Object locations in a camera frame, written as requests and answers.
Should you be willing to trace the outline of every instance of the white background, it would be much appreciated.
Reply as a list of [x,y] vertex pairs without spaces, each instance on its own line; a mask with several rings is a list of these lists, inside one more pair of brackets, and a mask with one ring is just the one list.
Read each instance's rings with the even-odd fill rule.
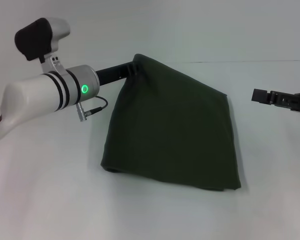
[[40,17],[69,22],[67,68],[140,53],[226,93],[242,188],[104,171],[122,80],[101,87],[109,107],[88,121],[72,106],[0,141],[0,240],[300,240],[300,113],[251,102],[254,88],[300,93],[300,0],[0,0],[0,98],[41,73],[14,44]]

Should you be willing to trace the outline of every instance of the cable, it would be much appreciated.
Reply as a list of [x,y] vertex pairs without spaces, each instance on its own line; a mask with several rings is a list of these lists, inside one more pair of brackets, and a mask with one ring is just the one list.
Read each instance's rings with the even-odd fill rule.
[[108,101],[107,99],[103,98],[102,96],[95,96],[97,99],[102,99],[103,101],[105,101],[105,105],[102,107],[102,109],[105,109],[108,106]]
[[103,100],[103,101],[105,101],[105,105],[104,106],[99,106],[99,107],[97,107],[97,108],[94,108],[94,109],[91,109],[91,110],[89,110],[89,111],[86,111],[85,112],[85,115],[88,117],[88,116],[91,116],[91,115],[93,115],[93,114],[96,114],[96,113],[98,113],[98,112],[100,112],[101,110],[103,110],[103,109],[105,109],[107,106],[108,106],[108,101],[105,99],[105,98],[103,98],[102,96],[95,96],[97,99],[101,99],[101,100]]

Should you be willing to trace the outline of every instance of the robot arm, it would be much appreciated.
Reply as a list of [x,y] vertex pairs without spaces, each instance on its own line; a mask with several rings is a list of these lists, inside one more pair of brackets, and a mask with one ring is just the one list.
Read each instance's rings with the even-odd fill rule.
[[85,112],[81,102],[98,95],[100,86],[137,73],[136,63],[95,71],[88,65],[65,69],[56,54],[70,27],[59,18],[40,18],[18,31],[15,44],[28,61],[39,59],[43,74],[8,84],[0,107],[0,139],[30,119],[76,105],[81,121],[102,110]]
[[270,91],[268,93],[266,90],[254,89],[251,100],[300,112],[300,93],[290,94],[279,91]]

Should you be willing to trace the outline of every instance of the green fabric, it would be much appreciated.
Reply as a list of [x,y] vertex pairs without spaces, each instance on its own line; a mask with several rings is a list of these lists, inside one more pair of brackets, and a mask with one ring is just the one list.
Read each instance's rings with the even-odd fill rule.
[[161,182],[241,187],[227,96],[137,54],[116,101],[101,166]]

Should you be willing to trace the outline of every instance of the white table surface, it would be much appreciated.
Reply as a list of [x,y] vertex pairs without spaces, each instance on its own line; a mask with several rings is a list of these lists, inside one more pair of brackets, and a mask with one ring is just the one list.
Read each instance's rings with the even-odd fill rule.
[[300,113],[251,102],[254,88],[300,93],[300,0],[0,0],[0,98],[41,73],[14,44],[40,17],[69,22],[65,67],[140,53],[226,93],[242,188],[104,171],[122,80],[101,88],[109,107],[88,121],[72,106],[0,141],[0,240],[300,240]]

